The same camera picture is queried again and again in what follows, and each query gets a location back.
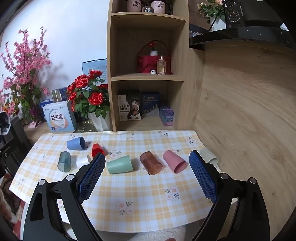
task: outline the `brown transparent cup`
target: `brown transparent cup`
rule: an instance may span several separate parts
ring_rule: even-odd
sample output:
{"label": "brown transparent cup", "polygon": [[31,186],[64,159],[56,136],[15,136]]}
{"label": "brown transparent cup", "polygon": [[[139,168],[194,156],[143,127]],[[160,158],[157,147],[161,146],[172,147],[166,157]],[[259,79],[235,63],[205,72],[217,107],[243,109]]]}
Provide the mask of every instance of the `brown transparent cup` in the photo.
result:
{"label": "brown transparent cup", "polygon": [[155,156],[150,151],[144,152],[140,156],[140,161],[149,175],[155,175],[159,173],[163,168],[163,165],[155,158]]}

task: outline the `mug handle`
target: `mug handle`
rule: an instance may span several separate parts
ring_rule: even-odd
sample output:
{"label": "mug handle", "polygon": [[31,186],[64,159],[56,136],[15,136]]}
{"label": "mug handle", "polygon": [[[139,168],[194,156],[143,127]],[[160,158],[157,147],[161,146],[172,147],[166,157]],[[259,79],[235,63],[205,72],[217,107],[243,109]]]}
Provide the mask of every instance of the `mug handle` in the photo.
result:
{"label": "mug handle", "polygon": [[169,9],[168,9],[167,12],[165,12],[165,14],[171,14],[172,13],[171,4],[170,3],[165,3],[165,5],[169,5]]}
{"label": "mug handle", "polygon": [[144,1],[141,1],[141,3],[143,4],[143,7],[147,6],[147,3]]}

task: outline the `black countertop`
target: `black countertop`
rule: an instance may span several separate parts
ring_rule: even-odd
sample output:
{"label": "black countertop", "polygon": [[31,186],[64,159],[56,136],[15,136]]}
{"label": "black countertop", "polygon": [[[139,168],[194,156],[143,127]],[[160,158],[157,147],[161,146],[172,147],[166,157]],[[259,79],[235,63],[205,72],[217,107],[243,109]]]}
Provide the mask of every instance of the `black countertop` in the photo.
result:
{"label": "black countertop", "polygon": [[281,45],[296,49],[292,35],[280,28],[271,27],[238,27],[213,31],[189,38],[189,47],[204,50],[206,44],[227,40],[254,41],[269,45]]}

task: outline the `yellow plaid pattern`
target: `yellow plaid pattern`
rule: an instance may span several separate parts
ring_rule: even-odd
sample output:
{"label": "yellow plaid pattern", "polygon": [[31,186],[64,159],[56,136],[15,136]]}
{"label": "yellow plaid pattern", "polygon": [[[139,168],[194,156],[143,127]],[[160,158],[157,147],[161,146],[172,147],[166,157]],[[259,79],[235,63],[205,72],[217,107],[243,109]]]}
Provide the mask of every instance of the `yellow plaid pattern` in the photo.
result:
{"label": "yellow plaid pattern", "polygon": [[[81,136],[88,148],[68,150],[66,142]],[[136,171],[115,175],[109,174],[105,167],[90,198],[83,203],[96,230],[148,232],[185,225],[207,216],[212,203],[204,196],[190,166],[174,174],[162,158],[166,150],[171,150],[189,162],[190,152],[204,147],[195,131],[44,134],[21,164],[10,190],[29,203],[40,179],[50,183],[75,174],[78,171],[75,160],[91,155],[94,143],[106,150],[107,162],[130,155],[138,163]],[[62,151],[69,151],[72,156],[68,173],[57,168]],[[148,175],[139,160],[145,151],[151,151],[163,163],[161,172],[154,176]],[[69,222],[62,200],[58,200],[58,206],[62,220]]]}

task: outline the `white flower pot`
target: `white flower pot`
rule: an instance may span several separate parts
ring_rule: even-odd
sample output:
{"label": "white flower pot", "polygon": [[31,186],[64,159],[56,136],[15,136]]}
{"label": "white flower pot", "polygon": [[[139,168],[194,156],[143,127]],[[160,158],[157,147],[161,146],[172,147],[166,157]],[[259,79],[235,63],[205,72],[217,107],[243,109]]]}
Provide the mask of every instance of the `white flower pot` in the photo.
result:
{"label": "white flower pot", "polygon": [[107,111],[106,118],[104,119],[102,115],[98,118],[96,117],[96,113],[89,113],[89,118],[91,119],[92,123],[94,124],[97,131],[111,131],[113,130],[112,121],[110,118],[110,111]]}
{"label": "white flower pot", "polygon": [[[214,20],[215,20],[215,17],[210,17],[211,24],[214,22]],[[211,31],[217,31],[217,30],[222,30],[222,29],[226,29],[225,20],[218,17],[216,19],[216,22],[214,23]]]}

